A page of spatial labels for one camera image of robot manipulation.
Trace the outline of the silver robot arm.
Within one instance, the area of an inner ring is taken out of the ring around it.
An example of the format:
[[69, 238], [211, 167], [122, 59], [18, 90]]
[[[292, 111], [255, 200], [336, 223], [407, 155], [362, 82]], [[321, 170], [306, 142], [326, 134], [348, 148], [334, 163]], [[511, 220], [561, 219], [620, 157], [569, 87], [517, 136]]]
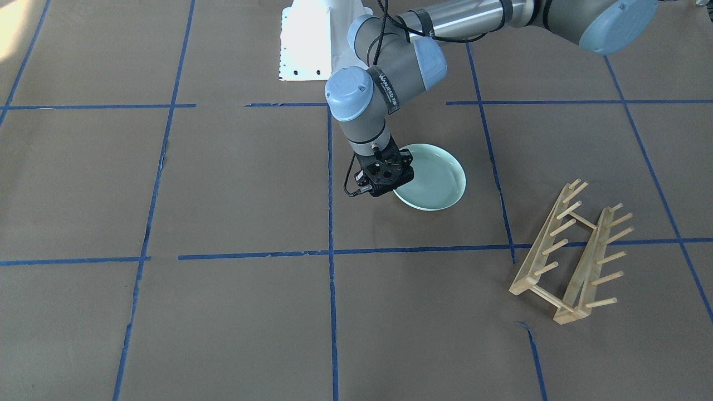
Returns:
[[609, 55], [652, 21], [656, 1], [445, 1], [391, 16], [355, 18], [346, 40], [361, 66], [334, 72], [324, 96], [359, 163], [357, 190], [379, 197], [411, 182], [412, 153], [400, 149], [385, 117], [442, 81], [444, 43], [471, 43], [504, 28], [538, 26], [579, 48]]

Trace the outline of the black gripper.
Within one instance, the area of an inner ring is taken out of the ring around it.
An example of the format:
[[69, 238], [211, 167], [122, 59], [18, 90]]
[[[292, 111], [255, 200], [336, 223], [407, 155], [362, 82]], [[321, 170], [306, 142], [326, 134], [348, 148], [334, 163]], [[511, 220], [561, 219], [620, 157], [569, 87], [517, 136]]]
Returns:
[[360, 170], [355, 173], [359, 189], [357, 195], [369, 193], [379, 197], [411, 182], [415, 176], [412, 167], [413, 155], [408, 148], [388, 146], [385, 151], [377, 149], [370, 157], [355, 155]]

